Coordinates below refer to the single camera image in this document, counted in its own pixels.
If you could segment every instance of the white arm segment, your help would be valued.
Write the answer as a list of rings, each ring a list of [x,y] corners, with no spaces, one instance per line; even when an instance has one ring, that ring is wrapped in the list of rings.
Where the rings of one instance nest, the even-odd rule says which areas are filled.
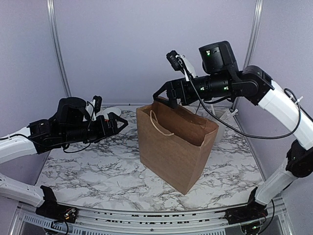
[[[267,205],[271,199],[283,191],[293,181],[298,179],[290,171],[286,171],[287,159],[280,167],[261,185],[255,193],[255,201],[261,205]]]
[[[11,137],[14,134],[30,136],[29,128],[5,136],[9,139],[0,141],[0,164],[25,155],[37,154],[34,144],[22,136]],[[40,187],[31,186],[10,179],[0,173],[0,195],[39,207],[44,202],[44,192]]]
[[[187,58],[186,58],[184,55],[182,55],[182,56],[177,55],[176,57],[178,57],[178,56],[179,56],[180,59],[182,59],[182,60],[184,61],[185,65],[186,65],[186,68],[187,68],[187,70],[190,72],[190,74],[191,74],[193,77],[197,77],[195,68],[194,68],[193,65],[187,60]],[[187,71],[186,71],[185,69],[184,69],[184,74],[185,74],[186,81],[189,82],[189,76],[187,75]]]
[[[272,86],[275,90],[269,90],[258,105],[292,131],[299,119],[298,106],[276,82],[272,81]],[[293,135],[304,149],[308,150],[313,147],[313,122],[302,111],[300,125]]]
[[[269,90],[259,102],[259,106],[270,112],[288,130],[292,131],[298,123],[298,107],[276,82],[272,81],[272,85],[275,90]],[[304,149],[308,150],[313,147],[313,122],[302,111],[300,125],[293,135]],[[261,205],[268,204],[273,197],[284,190],[294,180],[298,179],[291,172],[286,171],[286,165],[287,159],[258,187],[255,194],[257,203]]]

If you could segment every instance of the black cable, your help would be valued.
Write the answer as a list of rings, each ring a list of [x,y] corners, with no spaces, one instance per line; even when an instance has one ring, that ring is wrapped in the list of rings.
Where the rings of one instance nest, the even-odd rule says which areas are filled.
[[[272,215],[272,218],[270,219],[270,221],[269,221],[269,223],[266,225],[266,227],[265,227],[262,231],[259,232],[259,234],[263,233],[263,232],[269,227],[269,225],[271,224],[271,222],[272,222],[273,219],[274,219],[274,216],[275,216],[275,205],[274,205],[273,199],[272,199],[272,204],[273,204],[273,215]]]
[[[197,110],[196,110],[196,112],[195,112],[195,114],[197,114],[197,112],[198,112],[198,110],[199,110],[199,108],[200,108],[200,103],[199,103],[199,105],[198,105],[198,107],[197,107]]]
[[[63,143],[56,143],[56,144],[53,144],[53,145],[45,145],[45,144],[42,144],[42,143],[38,143],[38,142],[36,142],[36,141],[34,141],[34,140],[31,140],[31,139],[30,139],[29,137],[27,137],[26,135],[19,134],[19,133],[14,134],[14,135],[11,135],[10,137],[2,138],[2,139],[0,139],[0,141],[4,141],[4,140],[7,140],[7,139],[12,138],[12,137],[15,137],[15,136],[22,136],[22,137],[24,137],[25,139],[27,139],[27,140],[29,140],[29,141],[31,141],[31,142],[33,142],[33,143],[39,145],[39,146],[46,147],[46,148],[54,147],[54,146],[58,146],[58,145],[61,145],[61,144],[66,144],[66,143],[77,143],[76,141],[66,141],[66,142],[63,142]]]
[[[313,122],[313,118],[307,113],[307,111],[305,111],[305,109],[301,105],[300,105],[300,108],[302,112],[304,112],[304,114]]]
[[[285,137],[291,136],[291,135],[298,129],[298,127],[299,127],[299,125],[300,125],[300,121],[301,121],[301,108],[300,108],[299,102],[297,103],[298,110],[299,110],[298,123],[297,123],[296,127],[295,127],[291,132],[289,132],[288,134],[285,134],[285,135],[282,135],[282,136],[265,137],[265,136],[254,136],[254,135],[246,134],[246,133],[244,133],[244,132],[241,132],[241,131],[237,130],[236,128],[232,127],[231,125],[227,124],[226,122],[220,120],[217,116],[215,116],[213,113],[211,113],[211,112],[209,111],[209,109],[205,106],[205,104],[204,104],[204,102],[202,101],[202,99],[201,99],[201,97],[200,97],[200,95],[199,95],[199,93],[198,93],[196,87],[194,86],[194,84],[193,84],[193,82],[192,82],[193,76],[192,76],[192,75],[190,74],[190,72],[187,70],[187,67],[186,67],[184,61],[183,61],[182,59],[180,59],[180,58],[179,58],[179,60],[182,62],[182,66],[183,66],[183,68],[184,68],[184,69],[186,70],[186,72],[187,72],[187,75],[188,75],[188,77],[189,77],[189,81],[190,81],[190,83],[191,83],[191,85],[192,85],[192,87],[193,87],[193,89],[194,89],[196,95],[198,96],[199,102],[201,103],[202,107],[203,107],[213,118],[215,118],[217,121],[219,121],[219,122],[222,123],[223,125],[225,125],[225,126],[227,126],[228,128],[230,128],[230,129],[233,130],[234,132],[236,132],[236,133],[238,133],[238,134],[240,134],[240,135],[243,135],[243,136],[245,136],[245,137],[254,138],[254,139],[276,140],[276,139],[281,139],[281,138],[285,138]],[[286,91],[290,92],[290,93],[294,96],[294,98],[297,100],[295,94],[294,94],[290,89],[288,89],[288,88],[285,89],[285,94],[286,94],[286,95],[289,95]]]
[[[51,223],[51,228],[53,228],[53,224],[59,223],[59,222],[64,222],[64,223],[65,223],[65,225],[66,225],[66,227],[67,227],[67,231],[65,232],[64,235],[68,235],[68,232],[69,232],[68,223],[67,223],[66,220],[63,219],[63,218],[60,218],[59,220],[56,220],[56,221],[52,222],[52,223]]]
[[[94,106],[93,106],[93,104],[91,104],[89,101],[87,101],[87,103],[90,104],[90,105],[92,106],[92,108],[93,108],[93,110],[92,110],[92,115],[91,115],[91,118],[90,118],[90,120],[89,120],[88,127],[87,127],[87,130],[88,130],[89,127],[90,127],[91,121],[92,121],[92,116],[93,116],[93,114],[94,114]],[[42,146],[42,147],[46,147],[46,148],[55,147],[55,146],[63,145],[63,144],[77,143],[76,141],[66,141],[66,142],[63,142],[63,143],[57,143],[57,144],[53,144],[53,145],[45,145],[45,144],[42,144],[42,143],[38,143],[38,142],[36,142],[36,141],[34,141],[34,140],[31,140],[31,139],[30,139],[29,137],[27,137],[26,135],[19,134],[19,133],[14,134],[14,135],[11,135],[11,136],[9,136],[9,137],[0,138],[0,141],[4,141],[4,140],[7,140],[7,139],[12,138],[12,137],[15,137],[15,136],[22,136],[22,137],[24,137],[25,139],[31,141],[32,143],[37,144],[37,145]]]
[[[87,131],[88,131],[88,129],[89,129],[89,127],[90,127],[90,124],[91,124],[91,121],[92,121],[93,114],[94,114],[94,106],[93,106],[93,104],[91,104],[89,101],[87,101],[87,103],[92,106],[92,114],[91,114],[91,117],[90,117],[90,120],[89,120],[89,123],[88,123],[88,126],[87,126]],[[68,152],[68,151],[66,151],[66,149],[69,148],[69,145],[68,145],[68,146],[66,146],[66,147],[63,148],[63,152],[65,152],[65,153],[78,153],[78,152],[84,151],[84,150],[87,149],[90,145],[91,145],[91,142],[90,142],[86,147],[84,147],[84,148],[82,148],[82,149],[79,149],[79,150],[76,150],[76,151],[73,151],[73,152]]]
[[[249,229],[248,231],[246,231],[247,233],[250,233],[250,232],[252,232],[252,231],[255,231],[256,229],[261,230],[261,227],[262,227],[262,226],[266,223],[266,221],[267,221],[266,215],[265,215],[264,213],[261,213],[261,215],[263,215],[264,222],[260,223],[260,225],[258,225],[258,226],[252,227],[252,229]]]
[[[88,129],[90,127],[90,124],[91,124],[91,121],[92,121],[93,114],[94,114],[94,106],[89,101],[87,101],[87,103],[92,106],[92,114],[91,114],[91,117],[90,117],[90,120],[89,120],[89,123],[88,123],[88,126],[87,126],[87,131],[88,131]]]
[[[79,149],[79,150],[76,150],[76,151],[73,151],[73,152],[67,152],[66,149],[63,148],[63,152],[65,152],[65,153],[78,153],[78,152],[84,151],[84,150],[87,149],[90,145],[91,145],[91,143],[89,143],[86,147],[84,147],[84,148],[82,148],[82,149]]]
[[[222,97],[220,99],[217,99],[217,100],[214,100],[214,101],[205,101],[204,100],[204,103],[206,103],[206,104],[217,104],[217,103],[219,103],[219,102],[221,102],[223,100],[226,100],[228,98],[230,98],[230,96],[224,96],[224,97]]]

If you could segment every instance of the white marble tabletop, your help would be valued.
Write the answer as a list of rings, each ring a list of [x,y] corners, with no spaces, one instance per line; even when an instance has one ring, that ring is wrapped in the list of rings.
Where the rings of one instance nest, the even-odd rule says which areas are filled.
[[[85,151],[51,151],[37,181],[53,189],[58,202],[123,211],[185,211],[245,203],[262,182],[245,138],[226,129],[213,146],[203,174],[186,195],[147,169],[139,159],[135,109],[120,106],[129,125]],[[198,114],[209,114],[199,109]],[[234,119],[229,124],[237,127]],[[73,144],[68,151],[82,148]]]

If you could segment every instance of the gray marble veining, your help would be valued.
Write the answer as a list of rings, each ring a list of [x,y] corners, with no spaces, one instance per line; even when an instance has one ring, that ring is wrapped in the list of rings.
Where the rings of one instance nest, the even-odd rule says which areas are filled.
[[[202,176],[182,195],[140,163],[136,106],[120,107],[129,125],[85,151],[52,150],[37,181],[50,186],[59,202],[124,211],[184,211],[245,203],[262,182],[245,139],[226,129],[213,146]],[[201,116],[208,116],[202,109]],[[234,119],[229,124],[237,127]],[[69,151],[82,148],[73,144]]]

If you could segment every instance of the black bracket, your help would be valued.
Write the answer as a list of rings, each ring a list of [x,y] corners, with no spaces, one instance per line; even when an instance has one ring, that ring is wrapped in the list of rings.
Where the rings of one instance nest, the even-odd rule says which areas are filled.
[[[236,95],[244,96],[252,104],[258,105],[260,100],[268,93],[274,90],[271,84],[272,78],[257,66],[249,65],[241,73],[242,81],[248,82],[244,92],[237,90]]]
[[[259,219],[268,215],[266,206],[255,202],[255,188],[249,197],[248,204],[243,207],[235,207],[226,210],[225,219],[229,224],[243,223],[254,219]]]
[[[168,100],[159,97],[160,94],[166,92]],[[175,109],[178,107],[177,99],[180,99],[181,105],[189,105],[198,100],[191,84],[186,82],[185,78],[168,81],[153,94],[153,100]]]
[[[102,97],[95,95],[92,99],[95,100],[94,113],[97,114],[101,109]]]
[[[44,191],[44,203],[36,209],[36,214],[68,223],[75,223],[78,209],[60,205],[51,188],[40,186]]]
[[[303,178],[313,171],[313,147],[305,150],[298,140],[295,140],[287,153],[288,164],[286,170],[294,176]]]
[[[128,125],[127,120],[119,117],[115,113],[108,113],[108,117],[109,117],[110,127],[111,127],[114,135],[120,133]],[[117,121],[123,123],[123,125],[118,127]]]

